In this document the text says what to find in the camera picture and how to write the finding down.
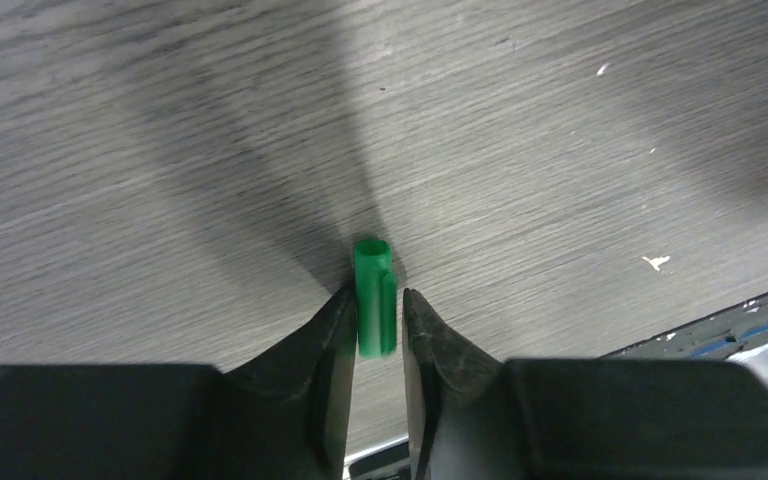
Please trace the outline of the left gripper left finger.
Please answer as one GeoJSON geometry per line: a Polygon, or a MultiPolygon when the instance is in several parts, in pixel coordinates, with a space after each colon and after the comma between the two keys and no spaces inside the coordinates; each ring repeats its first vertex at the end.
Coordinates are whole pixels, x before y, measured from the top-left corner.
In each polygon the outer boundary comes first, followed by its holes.
{"type": "Polygon", "coordinates": [[[338,479],[357,303],[243,365],[0,365],[0,479],[338,479]]]}

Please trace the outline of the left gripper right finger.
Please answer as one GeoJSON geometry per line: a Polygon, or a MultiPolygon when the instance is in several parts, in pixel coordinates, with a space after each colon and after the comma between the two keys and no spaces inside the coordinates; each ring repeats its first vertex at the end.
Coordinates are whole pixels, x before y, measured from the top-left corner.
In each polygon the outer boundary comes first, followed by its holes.
{"type": "Polygon", "coordinates": [[[403,294],[417,479],[768,479],[768,388],[710,360],[511,358],[403,294]]]}

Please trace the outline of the green marker cap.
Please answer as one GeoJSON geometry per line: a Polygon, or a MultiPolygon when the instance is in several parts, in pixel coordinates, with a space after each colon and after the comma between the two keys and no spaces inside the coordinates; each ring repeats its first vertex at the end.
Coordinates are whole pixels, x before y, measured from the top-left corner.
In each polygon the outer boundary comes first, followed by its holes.
{"type": "Polygon", "coordinates": [[[365,358],[389,356],[397,344],[398,280],[387,242],[367,239],[355,246],[354,279],[359,353],[365,358]]]}

